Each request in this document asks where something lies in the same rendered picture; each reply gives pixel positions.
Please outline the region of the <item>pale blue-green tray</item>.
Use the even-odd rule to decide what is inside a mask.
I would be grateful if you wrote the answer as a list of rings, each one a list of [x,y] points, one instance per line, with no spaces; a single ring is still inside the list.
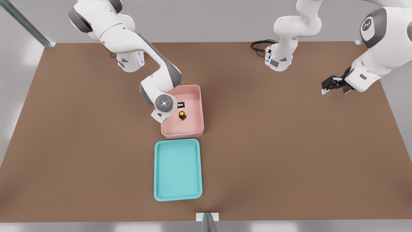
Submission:
[[[199,141],[158,141],[154,147],[154,198],[159,202],[197,199],[202,192]]]

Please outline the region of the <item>pink plastic box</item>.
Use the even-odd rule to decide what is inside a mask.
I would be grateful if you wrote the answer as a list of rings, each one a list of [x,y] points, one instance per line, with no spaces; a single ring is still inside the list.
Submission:
[[[177,86],[169,91],[185,107],[179,108],[161,124],[161,133],[166,139],[199,138],[203,135],[204,120],[201,90],[198,85]],[[182,121],[179,112],[184,111],[187,118]]]

